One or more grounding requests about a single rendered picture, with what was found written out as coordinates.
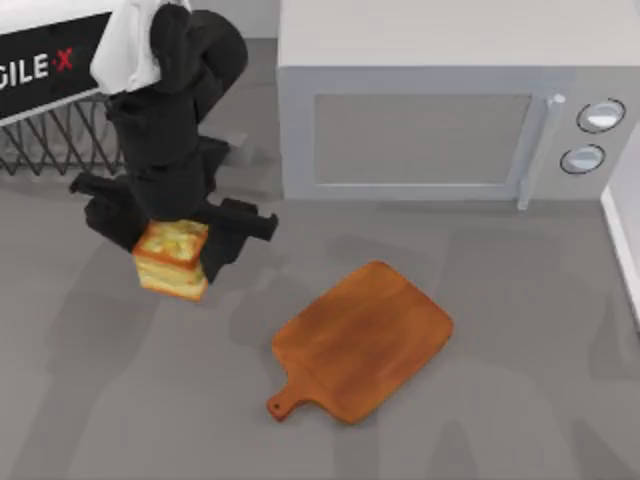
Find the toasted bread loaf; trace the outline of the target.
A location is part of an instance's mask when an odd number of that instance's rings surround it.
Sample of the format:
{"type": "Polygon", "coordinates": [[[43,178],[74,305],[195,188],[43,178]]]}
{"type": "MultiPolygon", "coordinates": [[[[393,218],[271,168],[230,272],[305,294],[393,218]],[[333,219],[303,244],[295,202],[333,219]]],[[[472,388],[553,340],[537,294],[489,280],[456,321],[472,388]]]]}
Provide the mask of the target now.
{"type": "Polygon", "coordinates": [[[209,227],[191,220],[151,221],[132,255],[140,285],[198,302],[208,287],[200,254],[209,227]]]}

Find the wooden cutting board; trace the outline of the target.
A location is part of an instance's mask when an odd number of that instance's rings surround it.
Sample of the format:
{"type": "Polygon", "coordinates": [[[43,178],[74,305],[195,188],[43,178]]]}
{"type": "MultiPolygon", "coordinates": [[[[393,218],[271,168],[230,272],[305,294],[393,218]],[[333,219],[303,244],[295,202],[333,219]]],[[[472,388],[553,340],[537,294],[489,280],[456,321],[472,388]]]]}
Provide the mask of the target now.
{"type": "Polygon", "coordinates": [[[382,261],[369,262],[273,336],[287,381],[266,408],[283,421],[314,403],[356,424],[430,362],[453,331],[451,317],[413,283],[382,261]]]}

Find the grey microwave door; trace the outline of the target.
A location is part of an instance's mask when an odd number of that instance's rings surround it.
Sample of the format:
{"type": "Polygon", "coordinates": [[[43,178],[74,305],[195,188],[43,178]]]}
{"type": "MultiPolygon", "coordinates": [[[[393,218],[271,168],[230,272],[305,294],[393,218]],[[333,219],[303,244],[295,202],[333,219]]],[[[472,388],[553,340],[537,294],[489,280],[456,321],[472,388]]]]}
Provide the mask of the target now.
{"type": "Polygon", "coordinates": [[[530,67],[284,67],[284,194],[514,200],[552,92],[530,67]]]}

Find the pale grey microwave oven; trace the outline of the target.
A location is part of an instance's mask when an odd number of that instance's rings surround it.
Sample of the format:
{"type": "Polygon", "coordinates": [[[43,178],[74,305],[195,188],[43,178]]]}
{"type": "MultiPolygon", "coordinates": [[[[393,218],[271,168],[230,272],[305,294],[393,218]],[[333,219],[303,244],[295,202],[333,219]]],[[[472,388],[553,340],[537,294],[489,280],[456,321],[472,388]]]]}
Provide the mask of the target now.
{"type": "Polygon", "coordinates": [[[640,0],[282,0],[284,67],[530,67],[566,97],[536,201],[595,201],[640,121],[640,0]],[[576,123],[587,104],[621,101],[600,134],[576,123]],[[596,144],[606,160],[569,175],[559,160],[596,144]]]}

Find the small round microwave knob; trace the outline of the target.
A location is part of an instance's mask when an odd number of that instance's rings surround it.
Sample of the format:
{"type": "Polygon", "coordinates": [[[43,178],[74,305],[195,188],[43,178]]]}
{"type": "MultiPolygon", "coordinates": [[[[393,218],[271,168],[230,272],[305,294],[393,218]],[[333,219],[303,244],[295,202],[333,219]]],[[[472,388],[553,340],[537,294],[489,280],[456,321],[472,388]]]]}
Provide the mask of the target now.
{"type": "Polygon", "coordinates": [[[596,144],[566,151],[559,160],[562,171],[569,175],[585,175],[597,170],[606,160],[606,152],[596,144]]]}

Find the large round microwave knob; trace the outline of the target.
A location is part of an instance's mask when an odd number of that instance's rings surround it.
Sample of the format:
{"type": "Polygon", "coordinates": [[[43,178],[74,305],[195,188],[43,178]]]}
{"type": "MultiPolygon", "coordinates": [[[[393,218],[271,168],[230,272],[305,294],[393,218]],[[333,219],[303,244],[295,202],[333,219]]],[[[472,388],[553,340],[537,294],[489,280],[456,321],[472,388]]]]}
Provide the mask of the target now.
{"type": "Polygon", "coordinates": [[[625,105],[613,98],[585,105],[578,113],[578,128],[589,134],[600,134],[612,130],[626,116],[625,105]]]}

